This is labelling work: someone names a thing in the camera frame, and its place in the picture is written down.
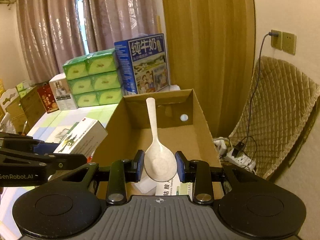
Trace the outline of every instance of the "checkered tablecloth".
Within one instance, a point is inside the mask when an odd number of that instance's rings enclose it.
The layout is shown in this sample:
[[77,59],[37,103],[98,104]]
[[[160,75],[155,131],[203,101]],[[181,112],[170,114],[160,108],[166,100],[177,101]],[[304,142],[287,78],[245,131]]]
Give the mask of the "checkered tablecloth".
[[[58,142],[64,132],[84,117],[99,120],[106,127],[117,104],[83,107],[76,110],[55,111],[44,114],[28,135],[45,142]],[[5,187],[0,204],[0,235],[5,240],[17,240],[21,233],[13,220],[12,207],[22,194],[34,187]]]

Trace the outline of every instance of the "robotic arm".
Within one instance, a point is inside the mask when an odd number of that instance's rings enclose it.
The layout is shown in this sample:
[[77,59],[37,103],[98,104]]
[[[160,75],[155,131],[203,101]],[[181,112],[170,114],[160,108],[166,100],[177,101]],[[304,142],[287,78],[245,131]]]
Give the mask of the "robotic arm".
[[[179,179],[194,183],[192,199],[128,198],[126,182],[138,182],[142,175],[142,150],[133,160],[100,167],[86,163],[83,155],[35,155],[32,151],[56,146],[31,137],[1,136],[0,186],[42,184],[13,206],[23,240],[297,239],[306,217],[305,205],[296,195],[231,163],[210,167],[201,160],[188,161],[178,151]],[[47,181],[62,169],[74,170]],[[105,199],[98,199],[102,181],[108,181],[108,188]],[[214,199],[212,182],[221,183],[222,199]]]

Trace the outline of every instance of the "power cord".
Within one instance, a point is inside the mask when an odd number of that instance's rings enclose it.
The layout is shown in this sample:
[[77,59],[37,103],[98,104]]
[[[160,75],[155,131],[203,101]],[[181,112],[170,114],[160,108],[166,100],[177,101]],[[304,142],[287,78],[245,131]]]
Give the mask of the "power cord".
[[254,141],[255,145],[256,145],[256,150],[252,156],[252,159],[251,159],[251,162],[249,163],[249,165],[252,163],[253,161],[253,158],[255,157],[256,153],[257,153],[257,150],[258,150],[258,145],[256,143],[256,141],[254,140],[254,138],[252,136],[249,136],[249,132],[250,132],[250,121],[251,121],[251,106],[252,106],[252,100],[253,100],[253,97],[256,93],[256,90],[258,88],[258,85],[259,85],[259,80],[260,80],[260,72],[261,72],[261,67],[260,67],[260,64],[261,64],[261,53],[262,53],[262,47],[263,47],[263,43],[264,43],[264,40],[267,36],[274,36],[274,37],[278,37],[279,34],[278,33],[273,33],[273,32],[269,32],[267,33],[266,35],[264,35],[263,39],[262,39],[262,43],[261,43],[261,47],[260,47],[260,53],[259,53],[259,62],[258,62],[258,77],[257,77],[257,83],[256,83],[256,86],[253,90],[253,93],[251,95],[251,98],[250,98],[250,103],[249,103],[249,119],[248,119],[248,128],[247,128],[247,136],[244,137],[241,142],[243,142],[244,139],[246,139],[245,143],[244,143],[244,147],[243,147],[243,150],[246,148],[247,146],[247,142],[248,142],[248,139],[249,138],[252,138],[252,140]]

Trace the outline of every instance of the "pink curtain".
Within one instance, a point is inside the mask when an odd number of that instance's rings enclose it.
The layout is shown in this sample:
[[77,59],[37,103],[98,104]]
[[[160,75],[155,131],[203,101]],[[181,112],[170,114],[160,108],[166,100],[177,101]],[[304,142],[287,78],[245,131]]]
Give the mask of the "pink curtain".
[[154,0],[83,0],[90,52],[114,47],[115,41],[156,33]]
[[17,0],[22,52],[34,82],[51,79],[84,54],[76,0]]

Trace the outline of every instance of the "spoon handle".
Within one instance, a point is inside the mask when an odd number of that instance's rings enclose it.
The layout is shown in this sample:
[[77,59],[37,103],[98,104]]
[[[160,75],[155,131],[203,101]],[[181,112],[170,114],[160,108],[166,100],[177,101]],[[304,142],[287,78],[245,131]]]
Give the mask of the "spoon handle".
[[158,140],[156,101],[154,98],[147,98],[147,108],[153,140]]

